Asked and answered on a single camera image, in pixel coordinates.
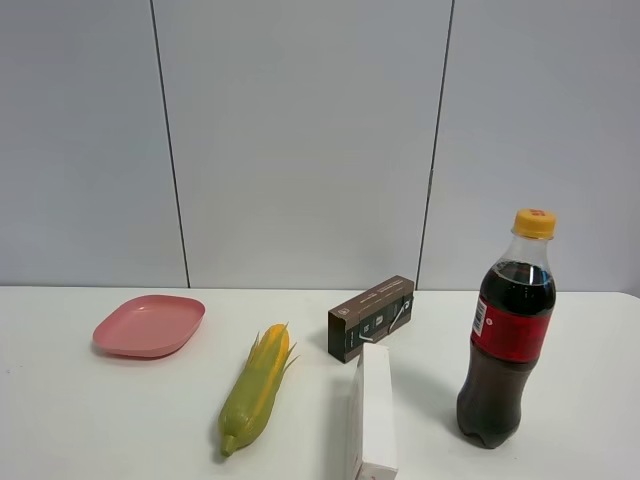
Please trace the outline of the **white toothpaste box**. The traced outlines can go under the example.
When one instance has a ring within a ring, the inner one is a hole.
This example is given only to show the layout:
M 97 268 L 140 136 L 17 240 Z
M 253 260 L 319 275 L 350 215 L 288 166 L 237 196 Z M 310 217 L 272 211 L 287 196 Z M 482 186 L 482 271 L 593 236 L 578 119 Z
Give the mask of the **white toothpaste box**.
M 358 359 L 349 399 L 345 477 L 394 480 L 397 473 L 389 349 L 367 343 Z

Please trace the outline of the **pink plastic plate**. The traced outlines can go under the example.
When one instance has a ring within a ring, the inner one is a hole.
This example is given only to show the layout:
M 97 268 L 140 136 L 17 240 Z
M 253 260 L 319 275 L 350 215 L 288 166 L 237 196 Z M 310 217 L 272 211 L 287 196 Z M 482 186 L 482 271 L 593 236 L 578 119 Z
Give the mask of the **pink plastic plate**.
M 199 328 L 205 306 L 173 295 L 143 295 L 126 301 L 94 330 L 93 344 L 109 355 L 153 359 L 181 349 Z

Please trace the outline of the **green yellow toy corn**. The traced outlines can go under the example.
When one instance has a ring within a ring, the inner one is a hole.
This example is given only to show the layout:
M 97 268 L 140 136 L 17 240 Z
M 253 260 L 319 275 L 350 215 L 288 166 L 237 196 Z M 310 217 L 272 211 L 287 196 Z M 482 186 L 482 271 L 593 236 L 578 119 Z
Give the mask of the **green yellow toy corn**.
M 218 416 L 219 451 L 228 458 L 252 444 L 265 430 L 295 345 L 287 324 L 257 335 L 245 365 Z

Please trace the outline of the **cola bottle yellow cap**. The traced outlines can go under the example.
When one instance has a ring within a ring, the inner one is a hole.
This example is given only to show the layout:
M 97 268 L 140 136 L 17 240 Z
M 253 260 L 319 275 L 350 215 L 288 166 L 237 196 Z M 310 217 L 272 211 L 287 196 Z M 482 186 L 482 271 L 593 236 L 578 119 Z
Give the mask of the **cola bottle yellow cap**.
M 547 255 L 555 225 L 550 211 L 519 210 L 509 248 L 479 289 L 456 418 L 460 431 L 487 449 L 502 445 L 520 425 L 524 388 L 556 302 Z

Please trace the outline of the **dark brown cardboard box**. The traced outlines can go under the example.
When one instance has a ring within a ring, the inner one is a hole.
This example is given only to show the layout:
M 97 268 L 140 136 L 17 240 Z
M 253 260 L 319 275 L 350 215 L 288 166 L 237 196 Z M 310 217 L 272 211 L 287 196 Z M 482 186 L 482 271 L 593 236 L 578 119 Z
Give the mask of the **dark brown cardboard box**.
M 328 311 L 327 351 L 346 364 L 365 343 L 377 343 L 412 317 L 415 284 L 393 276 Z

